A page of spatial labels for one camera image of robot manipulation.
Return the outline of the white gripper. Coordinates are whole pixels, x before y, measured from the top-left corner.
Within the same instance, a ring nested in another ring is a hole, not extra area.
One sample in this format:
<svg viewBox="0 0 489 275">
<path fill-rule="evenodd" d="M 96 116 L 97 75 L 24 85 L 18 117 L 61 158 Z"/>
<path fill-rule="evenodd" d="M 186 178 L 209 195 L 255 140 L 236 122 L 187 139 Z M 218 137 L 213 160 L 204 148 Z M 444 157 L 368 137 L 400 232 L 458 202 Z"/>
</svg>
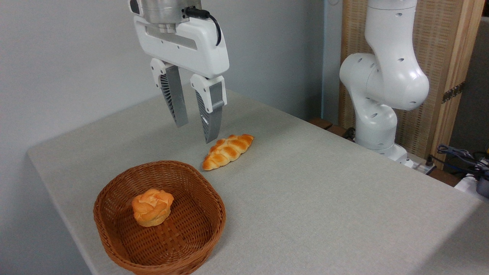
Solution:
<svg viewBox="0 0 489 275">
<path fill-rule="evenodd" d="M 190 18 L 176 26 L 176 33 L 162 33 L 140 16 L 134 16 L 133 21 L 143 51 L 153 57 L 150 66 L 154 83 L 161 89 L 176 126 L 188 123 L 181 67 L 195 73 L 190 83 L 196 91 L 203 133 L 206 143 L 215 140 L 220 132 L 222 108 L 227 104 L 221 75 L 230 67 L 225 39 L 216 46 L 215 23 Z"/>
</svg>

